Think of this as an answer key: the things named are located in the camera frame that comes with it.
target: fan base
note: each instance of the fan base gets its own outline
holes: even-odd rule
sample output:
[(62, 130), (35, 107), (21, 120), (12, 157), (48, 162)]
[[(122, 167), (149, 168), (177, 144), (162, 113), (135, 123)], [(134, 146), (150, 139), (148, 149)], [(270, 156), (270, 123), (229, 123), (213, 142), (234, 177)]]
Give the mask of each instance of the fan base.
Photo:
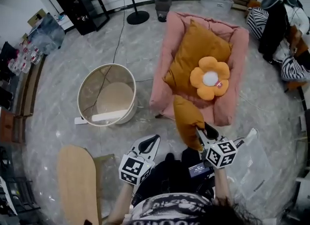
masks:
[(138, 14), (133, 12), (132, 14), (128, 15), (127, 23), (130, 25), (138, 25), (142, 24), (149, 19), (150, 15), (146, 11), (138, 11)]

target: flower plush toy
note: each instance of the flower plush toy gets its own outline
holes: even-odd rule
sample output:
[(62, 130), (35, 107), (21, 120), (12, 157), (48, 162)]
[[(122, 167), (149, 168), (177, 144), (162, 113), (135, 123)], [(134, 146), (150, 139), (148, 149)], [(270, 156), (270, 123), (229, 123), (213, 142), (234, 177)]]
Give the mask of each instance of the flower plush toy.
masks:
[(204, 57), (198, 62), (199, 67), (190, 73), (190, 83), (197, 88), (197, 94), (203, 100), (213, 100), (227, 91), (229, 67), (218, 62), (214, 57)]

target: pink pet bed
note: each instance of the pink pet bed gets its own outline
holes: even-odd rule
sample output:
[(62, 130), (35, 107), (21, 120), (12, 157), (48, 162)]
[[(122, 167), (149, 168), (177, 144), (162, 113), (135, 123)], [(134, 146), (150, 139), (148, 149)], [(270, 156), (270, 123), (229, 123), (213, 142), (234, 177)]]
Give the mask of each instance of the pink pet bed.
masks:
[[(223, 96), (217, 97), (213, 101), (204, 101), (184, 93), (172, 93), (169, 85), (163, 80), (191, 19), (196, 20), (233, 46), (231, 56), (227, 62), (230, 69), (228, 90)], [(176, 12), (168, 13), (166, 30), (159, 63), (154, 75), (150, 108), (168, 118), (174, 119), (173, 100), (174, 95), (178, 94), (192, 101), (200, 109), (205, 122), (217, 126), (230, 125), (234, 118), (239, 83), (245, 65), (248, 49), (248, 30), (212, 18)]]

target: orange cushion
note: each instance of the orange cushion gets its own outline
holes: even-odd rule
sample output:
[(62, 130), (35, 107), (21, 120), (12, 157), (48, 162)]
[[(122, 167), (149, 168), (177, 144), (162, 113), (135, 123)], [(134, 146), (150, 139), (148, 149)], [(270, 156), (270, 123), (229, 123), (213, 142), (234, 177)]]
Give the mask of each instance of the orange cushion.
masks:
[(181, 91), (197, 97), (197, 90), (191, 85), (189, 77), (191, 71), (198, 67), (199, 60), (211, 56), (217, 61), (226, 62), (230, 54), (228, 42), (191, 20), (164, 80), (174, 92)]
[(198, 137), (196, 127), (204, 129), (204, 120), (197, 107), (179, 95), (175, 95), (173, 101), (176, 127), (184, 143), (194, 150), (203, 150)]

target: small tag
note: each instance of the small tag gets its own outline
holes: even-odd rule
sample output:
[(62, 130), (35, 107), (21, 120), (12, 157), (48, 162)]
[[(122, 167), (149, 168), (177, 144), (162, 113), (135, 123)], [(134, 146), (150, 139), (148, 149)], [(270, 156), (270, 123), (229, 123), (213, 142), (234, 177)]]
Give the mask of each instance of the small tag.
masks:
[(218, 80), (217, 83), (215, 83), (215, 86), (221, 88), (223, 86), (223, 83)]

